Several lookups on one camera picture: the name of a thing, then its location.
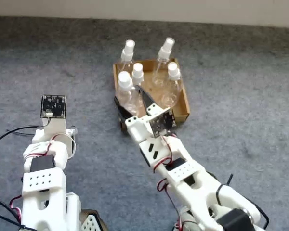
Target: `cardboard tray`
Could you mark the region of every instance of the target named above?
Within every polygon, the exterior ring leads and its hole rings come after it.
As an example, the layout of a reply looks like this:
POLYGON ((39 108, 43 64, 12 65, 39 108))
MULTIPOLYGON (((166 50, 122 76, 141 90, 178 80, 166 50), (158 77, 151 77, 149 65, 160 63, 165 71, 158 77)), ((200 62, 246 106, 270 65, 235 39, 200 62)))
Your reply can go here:
MULTIPOLYGON (((149 85, 148 83, 150 83, 151 82, 150 80, 152 79, 153 66, 154 66, 155 61, 156 60, 137 60, 137 61, 135 61, 136 63, 141 63, 144 66, 144 84, 142 85, 142 87, 153 98, 155 97, 155 92, 157 92, 157 91, 154 89, 154 86, 152 86, 152 84, 149 85)), ((175 58, 172 58, 171 62, 176 62, 179 65, 178 60, 175 58)), ((113 72, 114 72, 115 88, 117 89, 118 74, 119 74, 117 64, 113 64, 113 72)), ((173 114, 174 114, 176 123, 183 123, 184 121, 186 121, 186 119, 188 118, 188 116, 190 114, 189 104, 188 104, 184 84, 182 87, 181 94, 179 96, 179 100, 178 100, 177 104, 172 108, 172 110, 173 110, 173 114)), ((141 112, 139 117, 142 117, 144 115, 145 115, 145 111, 141 112)))

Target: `clear plastic bottle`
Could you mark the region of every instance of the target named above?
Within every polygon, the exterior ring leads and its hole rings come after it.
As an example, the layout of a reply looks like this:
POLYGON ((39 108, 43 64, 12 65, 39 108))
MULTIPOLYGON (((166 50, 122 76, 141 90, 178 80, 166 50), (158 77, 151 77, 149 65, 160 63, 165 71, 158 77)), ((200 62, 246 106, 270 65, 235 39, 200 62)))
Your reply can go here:
POLYGON ((125 47, 122 50, 121 60, 118 64, 118 71, 127 71, 129 74, 133 71, 133 55, 134 55, 135 42, 133 40, 127 40, 125 47))
POLYGON ((181 72, 175 62, 168 64, 168 78, 164 82, 162 91, 161 104, 162 107, 173 107, 179 100, 182 90, 181 72))
MULTIPOLYGON (((133 80, 133 84, 134 85, 138 85, 143 87, 143 83, 144 83, 144 71, 143 71, 143 65, 140 63, 135 63, 133 66, 133 72, 131 74, 131 78, 133 80)), ((145 114, 145 108, 144 108, 144 104, 143 104, 143 100, 141 98, 141 96, 139 95, 138 97, 138 112, 141 115, 145 114)))
POLYGON ((153 84, 156 87, 162 88, 164 81, 167 79, 167 65, 169 63, 169 56, 175 41, 173 38, 166 38, 164 45, 158 52, 158 58, 153 67, 153 84))
POLYGON ((134 116, 138 116, 139 93, 133 86, 131 76, 127 71, 119 73, 116 97, 121 106, 134 116))

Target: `black wire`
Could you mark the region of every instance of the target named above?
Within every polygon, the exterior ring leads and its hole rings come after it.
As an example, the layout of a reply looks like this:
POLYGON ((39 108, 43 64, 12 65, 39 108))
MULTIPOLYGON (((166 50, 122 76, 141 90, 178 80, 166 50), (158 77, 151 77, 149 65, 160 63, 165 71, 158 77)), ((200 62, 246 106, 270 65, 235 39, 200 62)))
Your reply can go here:
POLYGON ((29 125, 29 126, 23 126, 23 127, 20 127, 20 128, 15 128, 15 129, 12 129, 12 130, 9 130, 8 132, 4 133, 2 136, 0 136, 0 140, 2 140, 4 137, 6 137, 7 135, 13 133, 13 132, 16 132, 18 130, 22 130, 22 129, 26 129, 26 128, 43 128, 47 125, 49 125, 50 123, 50 118, 48 119, 47 121, 47 124, 46 125, 29 125))
POLYGON ((18 131, 13 132, 13 134, 19 135, 19 136, 34 136, 35 135, 33 133, 25 133, 25 132, 18 132, 18 131))
POLYGON ((10 219, 4 217, 4 216, 1 216, 1 215, 0 215, 0 219, 2 219, 2 220, 4 220, 4 221, 7 221, 7 222, 9 222, 9 223, 11 223, 11 224, 16 225, 16 226, 19 227, 19 224, 18 224, 17 222, 12 221, 12 220, 10 220, 10 219))
POLYGON ((7 222, 9 222, 9 223, 11 223, 11 224, 19 227, 19 230, 20 230, 20 229, 24 229, 24 230, 30 230, 30 231, 37 231, 36 229, 29 228, 29 227, 27 227, 27 226, 25 226, 25 225, 20 225, 20 224, 18 224, 17 222, 12 221, 12 220, 10 220, 10 219, 8 219, 8 218, 6 218, 6 217, 4 217, 4 216, 1 216, 1 215, 0 215, 0 219, 2 219, 2 220, 4 220, 4 221, 7 221, 7 222))
POLYGON ((217 177, 213 174, 213 173, 211 173, 211 172, 209 172, 209 171, 207 171, 207 173, 209 173, 211 176, 213 176, 216 180, 218 180, 217 179, 217 177))
POLYGON ((269 223, 270 223, 270 219, 268 217, 268 215, 266 215, 266 213, 255 203, 253 202, 251 199, 245 197, 249 202, 251 202, 258 210, 259 212, 262 214, 262 216, 265 219, 265 225, 263 227, 264 230, 266 230, 266 228, 268 227, 269 223))
POLYGON ((2 206, 2 207, 4 207, 6 210, 8 210, 15 218, 16 218, 16 220, 18 221, 18 223, 20 224, 20 219, 19 219, 19 216, 18 216, 18 214, 14 211, 14 210, 12 210, 7 204, 5 204, 2 200, 0 200, 0 205, 2 206))
POLYGON ((29 227, 27 227, 26 225, 21 225, 21 226, 19 226, 19 230, 20 230, 20 229, 23 229, 23 230, 31 230, 31 231, 37 231, 36 229, 29 228, 29 227))

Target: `white spray nozzle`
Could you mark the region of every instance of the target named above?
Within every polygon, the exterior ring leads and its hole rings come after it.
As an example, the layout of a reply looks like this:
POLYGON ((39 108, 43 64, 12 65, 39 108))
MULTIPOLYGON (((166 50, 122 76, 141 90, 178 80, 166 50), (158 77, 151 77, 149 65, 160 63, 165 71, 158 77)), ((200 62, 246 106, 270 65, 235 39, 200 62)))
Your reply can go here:
POLYGON ((160 48, 158 52, 158 57, 160 59, 169 59, 174 43, 175 41, 173 38, 166 38, 164 45, 160 48))
POLYGON ((143 65, 140 63, 134 64, 131 76, 134 84, 140 84, 144 80, 143 65))
POLYGON ((175 62, 169 63, 167 68, 168 68, 168 78, 170 80, 176 81, 180 79, 181 72, 180 69, 178 68, 178 65, 175 62))
POLYGON ((133 59, 135 42, 133 40, 126 40, 125 47, 122 50, 121 59, 124 62, 129 62, 133 59))
POLYGON ((119 86, 123 91, 130 91, 133 87, 133 81, 130 74, 127 71, 122 71, 119 73, 119 86))

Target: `robotic arm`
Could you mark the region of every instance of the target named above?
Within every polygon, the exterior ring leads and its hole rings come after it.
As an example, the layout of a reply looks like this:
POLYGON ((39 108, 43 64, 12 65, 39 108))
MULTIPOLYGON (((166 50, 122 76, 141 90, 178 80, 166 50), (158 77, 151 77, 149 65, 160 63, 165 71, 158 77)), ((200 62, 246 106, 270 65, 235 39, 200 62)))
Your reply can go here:
POLYGON ((263 231, 257 225, 261 219, 257 207, 218 182, 170 132, 175 126, 172 111, 160 108, 141 87, 139 93, 147 115, 133 116, 115 98, 118 113, 148 166, 160 173, 165 186, 186 206, 180 212, 178 230, 263 231))
POLYGON ((43 95, 41 118, 46 125, 36 130, 23 154, 20 230, 106 231, 96 212, 81 214, 79 197, 66 193, 63 170, 76 149, 76 129, 66 129, 66 96, 43 95))

